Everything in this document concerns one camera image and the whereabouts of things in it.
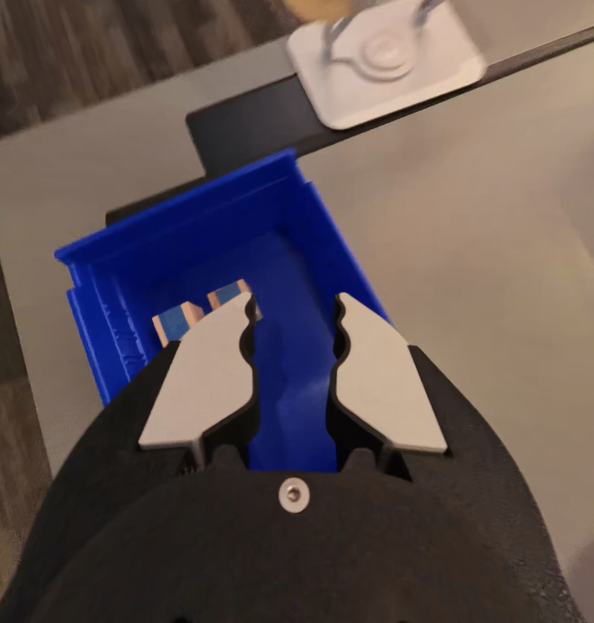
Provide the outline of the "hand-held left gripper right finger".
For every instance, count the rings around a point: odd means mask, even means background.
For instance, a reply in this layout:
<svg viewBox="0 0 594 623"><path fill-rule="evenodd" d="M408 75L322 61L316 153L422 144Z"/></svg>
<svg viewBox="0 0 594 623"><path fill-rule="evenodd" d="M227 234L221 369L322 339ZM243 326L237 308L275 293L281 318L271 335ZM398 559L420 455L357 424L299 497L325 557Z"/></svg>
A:
<svg viewBox="0 0 594 623"><path fill-rule="evenodd" d="M445 455L448 444L402 335L345 292L335 298L334 327L326 430L338 470L358 448L374 454L379 470L406 470L404 452Z"/></svg>

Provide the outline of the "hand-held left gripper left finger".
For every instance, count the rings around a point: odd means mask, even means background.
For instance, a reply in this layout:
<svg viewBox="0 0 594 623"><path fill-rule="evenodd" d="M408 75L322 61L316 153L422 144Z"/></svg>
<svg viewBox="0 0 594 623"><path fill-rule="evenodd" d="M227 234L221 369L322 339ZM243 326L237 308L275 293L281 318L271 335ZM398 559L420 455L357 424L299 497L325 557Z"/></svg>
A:
<svg viewBox="0 0 594 623"><path fill-rule="evenodd" d="M203 470L228 445L249 466L260 429L256 312L255 295L240 293L182 337L138 439L141 449L184 448Z"/></svg>

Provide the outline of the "group of taped wooden cubes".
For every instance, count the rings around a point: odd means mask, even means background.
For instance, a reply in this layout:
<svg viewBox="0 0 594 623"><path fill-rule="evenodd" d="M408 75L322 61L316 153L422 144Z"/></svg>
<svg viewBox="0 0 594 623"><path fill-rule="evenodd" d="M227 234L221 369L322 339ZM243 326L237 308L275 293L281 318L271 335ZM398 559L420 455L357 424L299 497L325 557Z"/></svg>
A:
<svg viewBox="0 0 594 623"><path fill-rule="evenodd" d="M218 318L213 316L208 321L204 320L206 313L203 309L190 301L153 316L154 328L161 345L166 347L171 341L182 339L195 346L224 347L230 341L238 343L251 319L247 316L244 320L241 318L242 314L246 314L248 303L245 300L234 304L231 300L252 293L251 286L242 278L208 293L212 311L224 305L230 308L228 312L220 312Z"/></svg>

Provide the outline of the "white stand base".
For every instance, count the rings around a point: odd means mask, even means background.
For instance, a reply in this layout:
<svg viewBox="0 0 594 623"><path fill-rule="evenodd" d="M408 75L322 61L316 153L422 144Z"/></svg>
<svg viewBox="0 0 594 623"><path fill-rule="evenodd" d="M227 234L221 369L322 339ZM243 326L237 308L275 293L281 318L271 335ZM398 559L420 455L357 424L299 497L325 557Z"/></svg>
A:
<svg viewBox="0 0 594 623"><path fill-rule="evenodd" d="M451 1L354 1L311 22L287 52L317 118L349 129L478 82L487 63Z"/></svg>

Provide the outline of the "blue plastic bin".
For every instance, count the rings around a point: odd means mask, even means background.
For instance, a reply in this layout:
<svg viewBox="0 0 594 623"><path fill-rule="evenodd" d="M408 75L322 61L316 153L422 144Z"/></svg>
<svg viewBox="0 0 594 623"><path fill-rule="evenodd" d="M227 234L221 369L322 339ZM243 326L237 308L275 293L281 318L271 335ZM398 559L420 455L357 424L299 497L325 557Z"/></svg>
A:
<svg viewBox="0 0 594 623"><path fill-rule="evenodd" d="M261 426L250 465L335 471L326 431L341 292L389 320L316 188L286 150L167 199L54 252L103 405L161 349L152 317L243 279L255 329Z"/></svg>

